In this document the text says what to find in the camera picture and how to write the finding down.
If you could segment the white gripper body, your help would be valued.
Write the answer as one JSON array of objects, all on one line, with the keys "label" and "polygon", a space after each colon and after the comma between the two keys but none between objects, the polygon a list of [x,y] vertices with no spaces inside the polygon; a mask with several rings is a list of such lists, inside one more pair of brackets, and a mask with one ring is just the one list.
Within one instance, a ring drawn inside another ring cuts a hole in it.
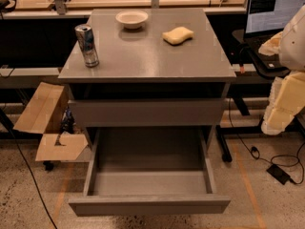
[{"label": "white gripper body", "polygon": [[284,78],[276,77],[269,95],[261,124],[266,135],[285,131],[295,116],[305,107],[305,72],[291,72]]}]

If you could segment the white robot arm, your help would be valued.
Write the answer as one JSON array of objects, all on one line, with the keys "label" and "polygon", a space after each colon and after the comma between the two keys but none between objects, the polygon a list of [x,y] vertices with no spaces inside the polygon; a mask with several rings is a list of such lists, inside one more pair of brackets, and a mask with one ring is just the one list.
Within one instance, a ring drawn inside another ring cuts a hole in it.
[{"label": "white robot arm", "polygon": [[305,5],[258,52],[268,56],[277,54],[280,65],[291,71],[283,79],[274,79],[261,124],[264,134],[278,135],[305,107]]}]

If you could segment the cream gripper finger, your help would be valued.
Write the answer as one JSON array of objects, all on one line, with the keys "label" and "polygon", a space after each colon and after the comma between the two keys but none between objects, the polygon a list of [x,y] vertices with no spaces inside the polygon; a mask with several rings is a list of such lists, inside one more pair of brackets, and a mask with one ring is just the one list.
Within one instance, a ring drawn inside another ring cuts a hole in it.
[{"label": "cream gripper finger", "polygon": [[282,32],[275,34],[273,37],[263,43],[258,52],[263,55],[272,56],[279,53]]}]

